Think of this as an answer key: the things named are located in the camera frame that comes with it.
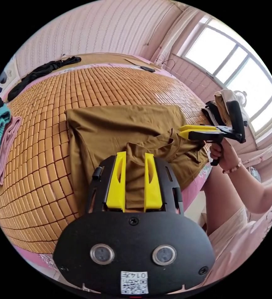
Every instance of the beaded bracelet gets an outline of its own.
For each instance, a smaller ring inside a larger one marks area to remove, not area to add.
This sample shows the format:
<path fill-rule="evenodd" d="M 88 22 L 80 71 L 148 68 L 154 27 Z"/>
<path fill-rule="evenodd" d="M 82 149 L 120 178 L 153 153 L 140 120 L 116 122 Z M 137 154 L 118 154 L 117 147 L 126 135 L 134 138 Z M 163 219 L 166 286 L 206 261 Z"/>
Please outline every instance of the beaded bracelet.
<path fill-rule="evenodd" d="M 227 170 L 227 171 L 223 170 L 222 172 L 226 173 L 226 174 L 234 172 L 234 171 L 238 170 L 241 165 L 242 165 L 242 161 L 241 161 L 241 159 L 239 159 L 239 164 L 236 167 L 234 167 L 234 168 L 232 168 L 230 170 Z"/>

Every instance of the window frame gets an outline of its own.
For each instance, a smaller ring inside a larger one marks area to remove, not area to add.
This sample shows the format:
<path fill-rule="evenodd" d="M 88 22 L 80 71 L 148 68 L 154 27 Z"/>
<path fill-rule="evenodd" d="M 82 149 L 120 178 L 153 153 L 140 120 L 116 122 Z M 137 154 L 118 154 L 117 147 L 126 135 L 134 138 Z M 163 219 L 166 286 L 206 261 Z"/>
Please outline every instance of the window frame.
<path fill-rule="evenodd" d="M 209 23 L 212 20 L 217 20 L 216 18 L 212 17 L 212 16 L 204 16 L 204 18 L 209 17 L 208 20 L 203 23 L 201 22 L 201 20 L 199 21 L 199 23 L 197 24 L 198 28 L 196 29 L 196 34 L 194 34 L 194 36 L 191 38 L 191 40 L 189 41 L 188 45 L 186 46 L 186 48 L 184 49 L 184 51 L 181 54 L 182 59 L 185 59 L 186 61 L 190 62 L 191 64 L 193 64 L 195 67 L 197 67 L 198 69 L 200 69 L 201 71 L 203 71 L 207 76 L 209 76 L 218 86 L 220 86 L 220 88 L 222 89 L 226 89 L 227 85 L 238 75 L 238 73 L 241 71 L 241 69 L 245 66 L 245 64 L 247 63 L 247 61 L 249 59 L 252 59 L 257 66 L 264 72 L 264 74 L 266 75 L 266 77 L 269 79 L 270 83 L 272 84 L 272 76 L 271 74 L 266 70 L 266 68 L 262 65 L 262 63 L 246 48 L 244 47 L 240 42 L 238 42 L 237 40 L 235 40 L 234 38 L 232 38 L 231 36 L 229 36 L 228 34 L 226 34 L 225 32 L 222 32 L 220 30 L 218 30 L 217 28 L 214 28 L 212 26 L 209 25 Z M 194 46 L 194 44 L 196 43 L 196 41 L 199 39 L 199 37 L 201 36 L 201 34 L 204 32 L 204 30 L 206 28 L 209 28 L 221 35 L 223 35 L 224 37 L 230 39 L 231 41 L 233 41 L 235 43 L 234 48 L 230 51 L 230 53 L 227 55 L 227 57 L 222 61 L 222 63 L 218 66 L 218 68 L 214 71 L 214 73 L 209 73 L 206 69 L 204 69 L 202 66 L 198 65 L 197 63 L 195 63 L 194 61 L 192 61 L 191 59 L 187 58 L 187 54 L 189 53 L 189 51 L 192 49 L 192 47 Z M 225 81 L 225 82 L 221 82 L 216 75 L 220 72 L 220 70 L 226 65 L 226 63 L 230 60 L 230 58 L 232 57 L 232 55 L 235 53 L 235 51 L 238 48 L 242 48 L 246 53 L 246 57 L 243 59 L 243 61 L 240 63 L 240 65 L 237 67 L 237 69 L 230 75 L 230 77 Z M 272 128 L 272 118 L 269 122 L 267 122 L 263 127 L 261 127 L 258 131 L 255 131 L 251 122 L 256 119 L 266 108 L 267 106 L 272 102 L 272 95 L 271 97 L 267 100 L 267 102 L 250 118 L 249 121 L 249 128 L 251 130 L 251 132 L 253 133 L 254 137 L 257 139 L 260 136 L 262 136 L 265 132 L 267 132 L 269 129 Z"/>

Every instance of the hand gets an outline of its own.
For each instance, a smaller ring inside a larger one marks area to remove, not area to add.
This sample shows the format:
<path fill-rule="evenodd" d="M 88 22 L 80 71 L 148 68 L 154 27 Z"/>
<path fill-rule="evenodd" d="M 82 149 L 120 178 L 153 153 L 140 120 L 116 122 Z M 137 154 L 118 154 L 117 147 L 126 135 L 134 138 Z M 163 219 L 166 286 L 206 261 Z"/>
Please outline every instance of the hand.
<path fill-rule="evenodd" d="M 235 149 L 230 145 L 230 143 L 224 138 L 221 142 L 222 148 L 217 143 L 213 143 L 210 147 L 211 158 L 216 160 L 220 157 L 219 165 L 220 167 L 228 171 L 236 167 L 239 163 L 239 157 Z"/>

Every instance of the person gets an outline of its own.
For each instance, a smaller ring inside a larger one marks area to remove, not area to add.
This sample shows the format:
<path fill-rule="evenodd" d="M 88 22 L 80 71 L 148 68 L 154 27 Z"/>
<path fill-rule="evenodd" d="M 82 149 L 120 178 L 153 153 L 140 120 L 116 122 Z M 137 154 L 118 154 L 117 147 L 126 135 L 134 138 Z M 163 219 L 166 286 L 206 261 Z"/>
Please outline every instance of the person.
<path fill-rule="evenodd" d="M 272 183 L 264 185 L 257 181 L 226 139 L 221 145 L 210 147 L 211 158 L 220 159 L 202 188 L 206 197 L 206 233 L 216 261 L 202 284 L 190 290 L 236 270 L 256 250 L 272 225 Z M 248 222 L 246 209 L 263 216 Z M 190 290 L 182 288 L 174 293 Z"/>

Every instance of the trigger handle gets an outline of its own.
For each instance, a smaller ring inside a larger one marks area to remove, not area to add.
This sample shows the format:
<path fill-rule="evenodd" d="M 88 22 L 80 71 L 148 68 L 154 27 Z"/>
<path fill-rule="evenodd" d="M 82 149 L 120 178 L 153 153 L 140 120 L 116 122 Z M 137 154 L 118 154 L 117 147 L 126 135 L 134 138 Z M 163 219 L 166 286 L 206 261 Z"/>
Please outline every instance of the trigger handle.
<path fill-rule="evenodd" d="M 220 145 L 221 147 L 221 154 L 223 153 L 223 147 L 221 145 L 221 143 L 217 143 L 218 145 Z M 217 166 L 219 164 L 220 161 L 220 157 L 218 157 L 217 159 L 213 159 L 213 161 L 211 162 L 211 166 Z"/>

